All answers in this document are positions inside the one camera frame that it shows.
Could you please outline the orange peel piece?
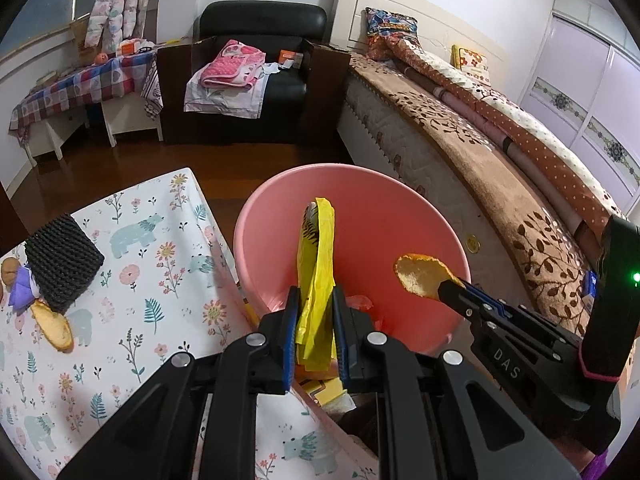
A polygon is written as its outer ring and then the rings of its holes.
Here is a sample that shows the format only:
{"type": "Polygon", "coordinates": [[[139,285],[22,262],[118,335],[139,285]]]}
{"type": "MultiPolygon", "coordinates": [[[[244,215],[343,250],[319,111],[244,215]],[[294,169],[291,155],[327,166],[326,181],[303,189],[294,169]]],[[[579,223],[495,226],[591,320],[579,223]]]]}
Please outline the orange peel piece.
{"type": "Polygon", "coordinates": [[[439,287],[445,282],[464,288],[445,263],[428,255],[400,256],[394,264],[394,273],[407,292],[421,298],[439,300],[439,287]]]}
{"type": "Polygon", "coordinates": [[[44,338],[61,352],[70,352],[74,346],[74,337],[66,317],[54,312],[42,300],[38,299],[30,306],[32,317],[39,326],[44,338]]]}

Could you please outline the purple crumpled wrapper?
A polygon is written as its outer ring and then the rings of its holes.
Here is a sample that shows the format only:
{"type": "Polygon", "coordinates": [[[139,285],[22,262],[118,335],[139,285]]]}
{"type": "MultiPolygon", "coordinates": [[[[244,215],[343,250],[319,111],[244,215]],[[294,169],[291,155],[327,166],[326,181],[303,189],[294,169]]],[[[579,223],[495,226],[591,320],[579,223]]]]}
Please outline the purple crumpled wrapper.
{"type": "Polygon", "coordinates": [[[28,266],[19,266],[13,285],[11,286],[9,306],[13,312],[20,314],[41,297],[34,274],[28,266]]]}

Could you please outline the right walnut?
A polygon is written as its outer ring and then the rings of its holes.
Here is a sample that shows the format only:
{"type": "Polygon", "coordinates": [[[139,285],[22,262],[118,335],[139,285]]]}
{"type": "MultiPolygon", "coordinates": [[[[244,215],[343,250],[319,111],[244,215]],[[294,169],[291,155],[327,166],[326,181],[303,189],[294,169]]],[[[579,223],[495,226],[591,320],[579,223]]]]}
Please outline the right walnut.
{"type": "Polygon", "coordinates": [[[11,288],[17,276],[21,263],[14,257],[5,258],[1,263],[1,279],[7,288],[11,288]]]}

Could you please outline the orange fruit on table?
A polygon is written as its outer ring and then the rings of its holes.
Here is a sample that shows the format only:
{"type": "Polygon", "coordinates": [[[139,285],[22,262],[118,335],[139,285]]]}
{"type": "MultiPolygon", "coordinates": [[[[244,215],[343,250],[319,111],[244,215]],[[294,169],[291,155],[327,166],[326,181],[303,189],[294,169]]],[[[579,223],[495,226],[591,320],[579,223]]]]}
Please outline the orange fruit on table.
{"type": "Polygon", "coordinates": [[[94,64],[96,65],[103,65],[108,61],[108,55],[104,52],[100,52],[95,58],[94,58],[94,64]]]}

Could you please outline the yellow floral pillow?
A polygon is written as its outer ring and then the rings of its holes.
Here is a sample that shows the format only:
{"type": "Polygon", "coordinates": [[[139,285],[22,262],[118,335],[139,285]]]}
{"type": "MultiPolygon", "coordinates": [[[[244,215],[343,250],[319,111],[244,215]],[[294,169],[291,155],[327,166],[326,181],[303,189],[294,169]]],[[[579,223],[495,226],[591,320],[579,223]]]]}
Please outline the yellow floral pillow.
{"type": "Polygon", "coordinates": [[[454,44],[451,47],[451,62],[469,78],[486,86],[490,85],[488,59],[484,54],[454,44]]]}

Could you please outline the colourful cartoon pillow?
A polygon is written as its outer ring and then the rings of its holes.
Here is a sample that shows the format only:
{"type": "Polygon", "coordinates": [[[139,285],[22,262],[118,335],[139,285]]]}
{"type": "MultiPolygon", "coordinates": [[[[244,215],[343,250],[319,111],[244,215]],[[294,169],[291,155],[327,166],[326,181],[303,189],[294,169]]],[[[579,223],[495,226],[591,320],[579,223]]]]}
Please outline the colourful cartoon pillow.
{"type": "Polygon", "coordinates": [[[387,61],[393,57],[387,40],[405,39],[418,46],[418,20],[412,16],[373,9],[364,11],[367,19],[367,57],[373,61],[387,61]]]}

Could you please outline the pink folded clothes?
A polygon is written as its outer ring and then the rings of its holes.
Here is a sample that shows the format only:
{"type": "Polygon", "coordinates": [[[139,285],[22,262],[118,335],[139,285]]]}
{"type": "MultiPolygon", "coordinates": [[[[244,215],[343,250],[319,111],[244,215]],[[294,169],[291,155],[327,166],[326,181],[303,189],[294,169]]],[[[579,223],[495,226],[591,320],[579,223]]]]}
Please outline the pink folded clothes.
{"type": "Polygon", "coordinates": [[[255,47],[230,39],[200,76],[204,88],[252,88],[264,67],[266,54],[255,47]]]}

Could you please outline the bed with brown blanket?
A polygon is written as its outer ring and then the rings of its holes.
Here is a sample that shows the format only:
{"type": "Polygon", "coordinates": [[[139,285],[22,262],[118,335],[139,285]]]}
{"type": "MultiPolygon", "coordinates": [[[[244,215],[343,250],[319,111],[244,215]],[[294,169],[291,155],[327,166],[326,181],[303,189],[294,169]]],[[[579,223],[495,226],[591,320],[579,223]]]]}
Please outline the bed with brown blanket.
{"type": "Polygon", "coordinates": [[[583,335],[582,282],[620,208],[503,94],[409,41],[395,41],[392,53],[350,59],[340,133],[352,160],[388,172],[442,213],[475,286],[583,335]]]}

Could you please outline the plaid tablecloth side table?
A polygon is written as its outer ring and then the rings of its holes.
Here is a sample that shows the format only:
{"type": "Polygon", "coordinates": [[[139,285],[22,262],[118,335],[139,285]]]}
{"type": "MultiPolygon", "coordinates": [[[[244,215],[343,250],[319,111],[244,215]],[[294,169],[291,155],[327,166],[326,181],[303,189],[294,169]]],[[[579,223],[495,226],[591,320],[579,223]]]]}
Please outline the plaid tablecloth side table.
{"type": "Polygon", "coordinates": [[[12,110],[9,133],[31,164],[47,153],[62,158],[63,144],[88,122],[86,106],[98,104],[111,145],[119,133],[154,129],[162,136],[159,95],[154,51],[116,56],[25,96],[12,110]]]}

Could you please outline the hanging pastel puffer jacket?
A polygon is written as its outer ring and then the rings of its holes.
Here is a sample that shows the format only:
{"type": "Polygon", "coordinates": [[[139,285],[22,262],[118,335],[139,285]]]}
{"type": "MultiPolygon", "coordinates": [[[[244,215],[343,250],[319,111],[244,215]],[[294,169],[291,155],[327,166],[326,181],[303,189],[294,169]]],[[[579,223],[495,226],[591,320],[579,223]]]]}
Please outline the hanging pastel puffer jacket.
{"type": "Polygon", "coordinates": [[[86,48],[102,44],[106,54],[132,38],[142,38],[149,0],[96,0],[88,19],[86,48]]]}

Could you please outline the black foam net sleeve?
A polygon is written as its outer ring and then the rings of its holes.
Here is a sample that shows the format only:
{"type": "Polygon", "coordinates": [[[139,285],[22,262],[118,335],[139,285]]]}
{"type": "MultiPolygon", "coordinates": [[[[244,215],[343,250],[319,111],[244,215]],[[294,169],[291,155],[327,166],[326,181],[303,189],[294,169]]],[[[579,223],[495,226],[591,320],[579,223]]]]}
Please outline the black foam net sleeve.
{"type": "Polygon", "coordinates": [[[104,263],[102,252],[70,214],[33,232],[24,248],[40,296],[61,314],[89,287],[104,263]]]}

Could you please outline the white headboard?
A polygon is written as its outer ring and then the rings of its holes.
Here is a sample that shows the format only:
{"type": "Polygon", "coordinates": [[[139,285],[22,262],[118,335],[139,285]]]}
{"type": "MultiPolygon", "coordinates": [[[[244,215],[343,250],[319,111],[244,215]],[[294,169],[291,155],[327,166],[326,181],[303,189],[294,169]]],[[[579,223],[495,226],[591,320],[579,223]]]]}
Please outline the white headboard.
{"type": "Polygon", "coordinates": [[[367,8],[412,16],[424,50],[449,61],[457,44],[483,53],[488,59],[490,82],[506,92],[509,58],[494,40],[427,0],[334,0],[330,44],[345,50],[367,51],[367,8]]]}

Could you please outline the pink plastic trash bucket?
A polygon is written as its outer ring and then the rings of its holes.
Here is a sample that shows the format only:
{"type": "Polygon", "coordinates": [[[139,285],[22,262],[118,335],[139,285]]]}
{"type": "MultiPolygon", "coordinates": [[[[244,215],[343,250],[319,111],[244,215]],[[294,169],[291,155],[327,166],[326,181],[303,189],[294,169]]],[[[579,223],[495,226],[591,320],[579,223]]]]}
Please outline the pink plastic trash bucket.
{"type": "Polygon", "coordinates": [[[471,272],[464,249],[442,214],[407,185],[352,165],[299,166],[253,192],[235,223],[233,255],[250,307],[263,316],[282,306],[297,282],[303,215],[317,197],[335,210],[334,276],[348,296],[367,297],[382,332],[431,354],[451,344],[462,317],[402,288],[394,263],[405,254],[433,256],[459,278],[471,272]]]}

